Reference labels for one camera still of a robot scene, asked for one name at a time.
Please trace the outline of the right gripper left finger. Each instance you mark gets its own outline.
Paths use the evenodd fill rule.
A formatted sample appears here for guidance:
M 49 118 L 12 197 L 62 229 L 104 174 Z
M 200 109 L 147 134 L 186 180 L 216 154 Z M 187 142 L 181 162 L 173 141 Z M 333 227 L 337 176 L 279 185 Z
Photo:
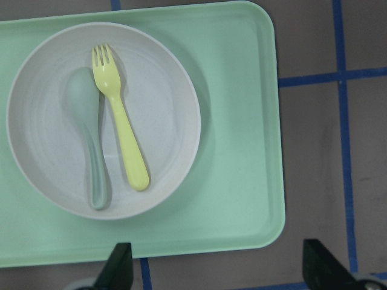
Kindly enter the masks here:
M 92 289 L 130 290 L 134 281 L 131 243 L 118 243 Z

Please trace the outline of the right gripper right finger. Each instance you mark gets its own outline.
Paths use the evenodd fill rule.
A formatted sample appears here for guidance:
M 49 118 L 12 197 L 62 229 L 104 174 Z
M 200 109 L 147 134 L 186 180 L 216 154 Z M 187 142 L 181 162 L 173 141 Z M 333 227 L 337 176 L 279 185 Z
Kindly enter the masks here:
M 363 289 L 318 239 L 305 239 L 302 276 L 309 289 Z

